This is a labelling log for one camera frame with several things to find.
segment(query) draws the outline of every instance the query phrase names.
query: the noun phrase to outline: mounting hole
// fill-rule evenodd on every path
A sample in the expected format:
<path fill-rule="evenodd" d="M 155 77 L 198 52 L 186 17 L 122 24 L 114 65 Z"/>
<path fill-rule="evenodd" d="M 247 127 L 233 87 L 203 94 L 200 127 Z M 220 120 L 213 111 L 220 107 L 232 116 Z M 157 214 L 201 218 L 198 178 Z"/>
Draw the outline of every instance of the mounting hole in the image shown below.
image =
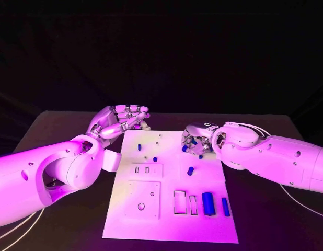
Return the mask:
<path fill-rule="evenodd" d="M 139 203 L 139 204 L 137 205 L 137 209 L 138 209 L 138 210 L 144 210 L 144 203 Z"/>
<path fill-rule="evenodd" d="M 21 176 L 21 178 L 27 181 L 27 173 L 26 173 L 26 171 L 24 171 L 24 170 L 21 170 L 21 172 L 20 172 L 20 176 Z"/>

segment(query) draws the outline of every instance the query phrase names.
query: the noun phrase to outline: blue block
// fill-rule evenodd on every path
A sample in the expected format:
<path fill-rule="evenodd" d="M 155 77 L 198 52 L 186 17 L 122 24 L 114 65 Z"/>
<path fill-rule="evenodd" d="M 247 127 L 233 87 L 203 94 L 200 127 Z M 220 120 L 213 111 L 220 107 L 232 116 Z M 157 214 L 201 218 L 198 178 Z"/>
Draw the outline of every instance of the blue block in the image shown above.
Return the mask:
<path fill-rule="evenodd" d="M 201 194 L 201 200 L 203 200 L 204 215 L 207 216 L 214 215 L 216 210 L 214 210 L 214 203 L 213 203 L 213 195 L 209 192 L 204 192 Z"/>
<path fill-rule="evenodd" d="M 227 199 L 222 198 L 222 204 L 223 204 L 223 216 L 230 216 L 229 214 L 229 208 L 227 208 Z"/>
<path fill-rule="evenodd" d="M 194 171 L 194 168 L 193 168 L 193 167 L 188 167 L 188 170 L 187 170 L 187 175 L 188 175 L 188 176 L 193 174 L 193 171 Z"/>

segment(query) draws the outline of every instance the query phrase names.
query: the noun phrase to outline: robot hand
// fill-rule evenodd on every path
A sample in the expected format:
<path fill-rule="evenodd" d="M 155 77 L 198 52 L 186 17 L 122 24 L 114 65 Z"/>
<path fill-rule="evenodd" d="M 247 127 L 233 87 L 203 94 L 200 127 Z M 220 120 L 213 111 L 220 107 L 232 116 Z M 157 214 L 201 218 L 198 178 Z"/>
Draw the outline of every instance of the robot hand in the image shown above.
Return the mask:
<path fill-rule="evenodd" d="M 105 147 L 126 129 L 150 130 L 147 107 L 108 106 L 70 141 L 0 157 L 0 226 L 88 188 L 101 169 L 115 172 L 121 154 Z"/>
<path fill-rule="evenodd" d="M 282 185 L 323 193 L 323 147 L 317 145 L 270 136 L 253 125 L 226 122 L 222 127 L 211 123 L 187 125 L 181 146 L 190 154 L 213 150 L 230 168 L 246 169 Z"/>

